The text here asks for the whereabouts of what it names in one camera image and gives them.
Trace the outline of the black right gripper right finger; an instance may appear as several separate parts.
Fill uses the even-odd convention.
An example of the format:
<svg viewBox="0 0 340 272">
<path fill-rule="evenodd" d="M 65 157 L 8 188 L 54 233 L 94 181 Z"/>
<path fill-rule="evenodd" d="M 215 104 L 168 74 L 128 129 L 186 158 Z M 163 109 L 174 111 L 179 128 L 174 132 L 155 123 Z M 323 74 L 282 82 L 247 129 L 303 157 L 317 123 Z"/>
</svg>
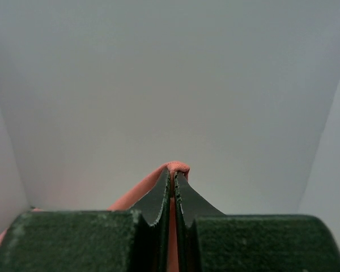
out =
<svg viewBox="0 0 340 272">
<path fill-rule="evenodd" d="M 310 215 L 226 215 L 177 172 L 175 214 L 180 271 L 340 272 L 328 227 Z"/>
</svg>

